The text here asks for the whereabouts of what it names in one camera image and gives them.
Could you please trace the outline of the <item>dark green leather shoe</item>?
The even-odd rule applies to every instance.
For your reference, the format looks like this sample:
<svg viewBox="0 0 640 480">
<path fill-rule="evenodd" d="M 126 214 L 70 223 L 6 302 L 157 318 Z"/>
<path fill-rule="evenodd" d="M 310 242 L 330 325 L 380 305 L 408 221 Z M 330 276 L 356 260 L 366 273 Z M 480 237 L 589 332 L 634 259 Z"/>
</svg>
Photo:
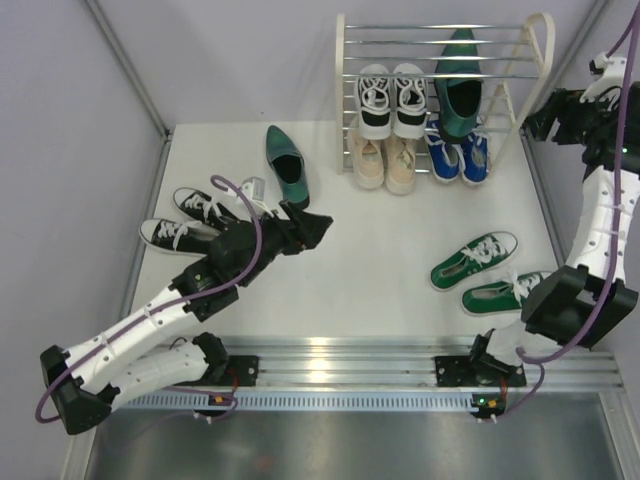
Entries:
<svg viewBox="0 0 640 480">
<path fill-rule="evenodd" d="M 265 153 L 283 199 L 306 209 L 310 204 L 310 193 L 304 157 L 293 140 L 279 127 L 270 125 L 266 132 Z"/>
<path fill-rule="evenodd" d="M 434 87 L 439 103 L 438 130 L 448 143 L 461 144 L 473 131 L 480 109 L 483 80 L 471 29 L 457 29 L 442 52 Z"/>
</svg>

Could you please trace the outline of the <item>beige lace sneaker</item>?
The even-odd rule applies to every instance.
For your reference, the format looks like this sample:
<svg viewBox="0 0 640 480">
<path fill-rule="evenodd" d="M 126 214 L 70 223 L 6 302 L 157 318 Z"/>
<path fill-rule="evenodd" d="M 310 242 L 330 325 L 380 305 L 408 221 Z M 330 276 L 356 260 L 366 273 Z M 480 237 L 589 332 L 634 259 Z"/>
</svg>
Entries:
<svg viewBox="0 0 640 480">
<path fill-rule="evenodd" d="M 347 142 L 357 185 L 365 190 L 379 188 L 384 181 L 381 142 L 365 139 L 356 131 Z"/>
<path fill-rule="evenodd" d="M 394 195 L 408 195 L 416 181 L 416 142 L 392 134 L 385 140 L 385 185 Z"/>
</svg>

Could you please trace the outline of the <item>blue sneaker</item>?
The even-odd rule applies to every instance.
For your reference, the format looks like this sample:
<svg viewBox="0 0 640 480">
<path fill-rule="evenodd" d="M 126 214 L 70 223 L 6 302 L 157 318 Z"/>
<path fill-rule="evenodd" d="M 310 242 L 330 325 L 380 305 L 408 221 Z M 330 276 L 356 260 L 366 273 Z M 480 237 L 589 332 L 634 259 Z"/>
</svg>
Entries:
<svg viewBox="0 0 640 480">
<path fill-rule="evenodd" d="M 490 172 L 489 136 L 472 131 L 462 144 L 462 179 L 471 186 L 483 184 Z"/>
<path fill-rule="evenodd" d="M 442 139 L 436 120 L 427 122 L 425 142 L 431 158 L 433 175 L 443 183 L 457 178 L 461 170 L 463 152 L 458 144 L 447 143 Z"/>
</svg>

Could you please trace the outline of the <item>black white sneaker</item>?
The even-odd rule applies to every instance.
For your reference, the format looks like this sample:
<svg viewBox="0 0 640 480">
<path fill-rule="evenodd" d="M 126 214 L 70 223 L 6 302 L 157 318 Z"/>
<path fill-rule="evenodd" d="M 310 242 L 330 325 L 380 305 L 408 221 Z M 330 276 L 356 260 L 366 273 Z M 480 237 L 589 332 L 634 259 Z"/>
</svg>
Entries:
<svg viewBox="0 0 640 480">
<path fill-rule="evenodd" d="M 370 64 L 354 83 L 354 100 L 360 136 L 380 141 L 391 134 L 391 87 L 388 69 Z"/>
<path fill-rule="evenodd" d="M 426 127 L 428 89 L 423 71 L 414 64 L 402 63 L 393 74 L 396 94 L 396 117 L 393 132 L 409 140 L 420 139 Z"/>
</svg>

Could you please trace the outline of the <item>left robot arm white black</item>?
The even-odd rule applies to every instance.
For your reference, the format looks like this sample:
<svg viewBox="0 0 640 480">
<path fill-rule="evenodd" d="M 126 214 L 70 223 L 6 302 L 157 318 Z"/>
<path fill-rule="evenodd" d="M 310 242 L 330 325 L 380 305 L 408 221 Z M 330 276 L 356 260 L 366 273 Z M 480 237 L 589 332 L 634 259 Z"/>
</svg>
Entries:
<svg viewBox="0 0 640 480">
<path fill-rule="evenodd" d="M 333 223 L 289 201 L 251 220 L 228 218 L 205 244 L 205 255 L 187 266 L 138 311 L 93 338 L 40 355 L 46 392 L 69 435 L 93 429 L 124 404 L 177 384 L 220 384 L 229 356 L 221 340 L 204 333 L 181 347 L 155 347 L 226 309 L 278 256 L 316 248 Z"/>
</svg>

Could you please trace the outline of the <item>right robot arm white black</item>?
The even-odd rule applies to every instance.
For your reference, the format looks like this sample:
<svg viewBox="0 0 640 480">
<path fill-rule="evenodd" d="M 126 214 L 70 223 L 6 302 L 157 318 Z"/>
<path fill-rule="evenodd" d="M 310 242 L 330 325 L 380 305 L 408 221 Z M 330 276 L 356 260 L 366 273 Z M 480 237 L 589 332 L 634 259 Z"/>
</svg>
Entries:
<svg viewBox="0 0 640 480">
<path fill-rule="evenodd" d="M 585 100 L 579 90 L 560 88 L 524 122 L 537 141 L 584 146 L 582 213 L 565 264 L 533 288 L 519 320 L 476 337 L 467 361 L 476 384 L 514 373 L 533 335 L 590 349 L 637 304 L 624 258 L 639 200 L 639 85 L 630 86 L 624 114 L 620 91 L 611 87 Z"/>
</svg>

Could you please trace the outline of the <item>cream metal shoe shelf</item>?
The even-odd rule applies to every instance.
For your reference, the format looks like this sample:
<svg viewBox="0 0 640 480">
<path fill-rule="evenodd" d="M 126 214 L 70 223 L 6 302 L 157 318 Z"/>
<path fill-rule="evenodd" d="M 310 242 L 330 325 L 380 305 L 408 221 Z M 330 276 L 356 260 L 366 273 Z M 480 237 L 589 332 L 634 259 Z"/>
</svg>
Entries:
<svg viewBox="0 0 640 480">
<path fill-rule="evenodd" d="M 515 139 L 538 99 L 551 71 L 555 26 L 547 13 L 529 16 L 525 23 L 383 25 L 347 24 L 337 18 L 335 90 L 337 113 L 337 170 L 353 170 L 348 136 L 359 135 L 354 100 L 354 83 L 360 71 L 370 64 L 384 65 L 391 87 L 391 134 L 396 117 L 394 69 L 402 63 L 417 65 L 427 82 L 427 121 L 423 136 L 416 142 L 416 169 L 423 158 L 431 161 L 425 142 L 427 122 L 438 122 L 439 103 L 434 80 L 436 65 L 443 59 L 445 46 L 457 29 L 471 29 L 477 45 L 483 80 L 480 109 L 473 131 L 489 136 L 490 169 Z"/>
</svg>

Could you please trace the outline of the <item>black low sneaker lower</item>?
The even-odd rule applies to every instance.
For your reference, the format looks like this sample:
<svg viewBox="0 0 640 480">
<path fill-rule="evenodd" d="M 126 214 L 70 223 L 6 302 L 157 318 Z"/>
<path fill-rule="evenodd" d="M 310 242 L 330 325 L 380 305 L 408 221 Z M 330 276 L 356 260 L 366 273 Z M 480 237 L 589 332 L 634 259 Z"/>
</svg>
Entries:
<svg viewBox="0 0 640 480">
<path fill-rule="evenodd" d="M 210 242 L 219 234 L 199 221 L 153 218 L 139 227 L 139 236 L 148 247 L 168 254 L 205 256 Z"/>
</svg>

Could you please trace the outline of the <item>black low sneaker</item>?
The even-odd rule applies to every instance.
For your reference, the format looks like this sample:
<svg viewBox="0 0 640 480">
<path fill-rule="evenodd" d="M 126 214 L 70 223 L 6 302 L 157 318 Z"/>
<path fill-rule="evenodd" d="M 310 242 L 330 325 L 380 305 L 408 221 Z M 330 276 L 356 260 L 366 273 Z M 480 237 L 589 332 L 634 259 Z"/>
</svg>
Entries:
<svg viewBox="0 0 640 480">
<path fill-rule="evenodd" d="M 139 227 L 139 236 L 148 247 L 168 254 L 205 256 L 210 242 L 219 234 L 199 221 L 153 218 Z"/>
<path fill-rule="evenodd" d="M 224 229 L 232 221 L 239 220 L 226 206 L 201 190 L 178 188 L 173 193 L 173 202 L 187 217 L 216 230 Z"/>
</svg>

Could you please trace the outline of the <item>black low sneaker upper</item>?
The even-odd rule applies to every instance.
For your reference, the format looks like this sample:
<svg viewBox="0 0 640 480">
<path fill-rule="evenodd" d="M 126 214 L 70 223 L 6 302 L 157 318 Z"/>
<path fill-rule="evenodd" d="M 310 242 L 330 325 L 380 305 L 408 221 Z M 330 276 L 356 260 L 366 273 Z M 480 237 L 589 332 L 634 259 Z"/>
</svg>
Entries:
<svg viewBox="0 0 640 480">
<path fill-rule="evenodd" d="M 239 220 L 226 206 L 201 190 L 178 188 L 173 193 L 173 202 L 187 217 L 216 230 L 224 229 L 232 221 Z"/>
</svg>

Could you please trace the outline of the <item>green sneaker upper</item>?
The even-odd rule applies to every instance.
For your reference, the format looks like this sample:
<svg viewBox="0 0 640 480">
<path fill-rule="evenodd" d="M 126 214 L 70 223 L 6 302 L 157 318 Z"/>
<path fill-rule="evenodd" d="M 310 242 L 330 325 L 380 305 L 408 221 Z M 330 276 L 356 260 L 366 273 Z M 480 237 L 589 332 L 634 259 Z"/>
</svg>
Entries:
<svg viewBox="0 0 640 480">
<path fill-rule="evenodd" d="M 518 246 L 513 233 L 485 233 L 437 264 L 429 274 L 431 285 L 436 290 L 451 290 L 463 280 L 505 263 Z"/>
</svg>

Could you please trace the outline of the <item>green sneaker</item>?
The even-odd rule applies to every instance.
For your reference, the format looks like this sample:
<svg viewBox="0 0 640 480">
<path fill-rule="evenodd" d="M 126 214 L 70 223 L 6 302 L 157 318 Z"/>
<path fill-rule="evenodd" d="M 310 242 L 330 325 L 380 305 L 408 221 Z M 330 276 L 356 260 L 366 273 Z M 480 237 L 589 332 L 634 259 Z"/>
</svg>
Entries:
<svg viewBox="0 0 640 480">
<path fill-rule="evenodd" d="M 465 291 L 461 298 L 462 307 L 476 316 L 521 310 L 533 289 L 550 275 L 547 271 L 524 274 L 513 271 L 499 281 Z"/>
<path fill-rule="evenodd" d="M 513 233 L 485 233 L 437 264 L 429 274 L 431 285 L 436 290 L 451 290 L 463 280 L 505 263 L 518 246 Z"/>
</svg>

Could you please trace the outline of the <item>green sneaker lower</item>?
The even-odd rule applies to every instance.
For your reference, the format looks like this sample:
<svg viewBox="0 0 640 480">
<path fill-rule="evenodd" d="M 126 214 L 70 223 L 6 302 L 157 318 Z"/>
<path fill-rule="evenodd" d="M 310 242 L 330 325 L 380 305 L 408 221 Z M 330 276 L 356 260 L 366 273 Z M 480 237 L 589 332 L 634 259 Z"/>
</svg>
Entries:
<svg viewBox="0 0 640 480">
<path fill-rule="evenodd" d="M 547 271 L 524 274 L 513 271 L 499 281 L 465 291 L 461 298 L 462 307 L 476 316 L 521 310 L 533 289 L 550 275 Z"/>
</svg>

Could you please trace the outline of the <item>aluminium rail base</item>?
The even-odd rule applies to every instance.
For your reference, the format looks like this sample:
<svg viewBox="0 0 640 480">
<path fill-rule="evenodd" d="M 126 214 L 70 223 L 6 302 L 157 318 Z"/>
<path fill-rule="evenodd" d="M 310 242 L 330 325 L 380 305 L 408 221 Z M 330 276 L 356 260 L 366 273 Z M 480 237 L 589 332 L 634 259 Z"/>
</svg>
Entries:
<svg viewBox="0 0 640 480">
<path fill-rule="evenodd" d="M 259 391 L 434 391 L 435 358 L 465 355 L 471 336 L 224 336 L 231 355 L 259 358 Z M 624 389 L 613 354 L 576 350 L 545 367 L 541 393 Z"/>
</svg>

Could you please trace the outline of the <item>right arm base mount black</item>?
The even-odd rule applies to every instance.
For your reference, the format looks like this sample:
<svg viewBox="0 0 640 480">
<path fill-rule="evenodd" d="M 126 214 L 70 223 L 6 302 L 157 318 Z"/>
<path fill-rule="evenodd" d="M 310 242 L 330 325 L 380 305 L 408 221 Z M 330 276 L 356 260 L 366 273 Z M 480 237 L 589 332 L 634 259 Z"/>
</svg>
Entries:
<svg viewBox="0 0 640 480">
<path fill-rule="evenodd" d="M 525 387 L 527 379 L 521 367 L 468 355 L 445 355 L 434 358 L 436 383 L 441 388 L 453 387 Z"/>
</svg>

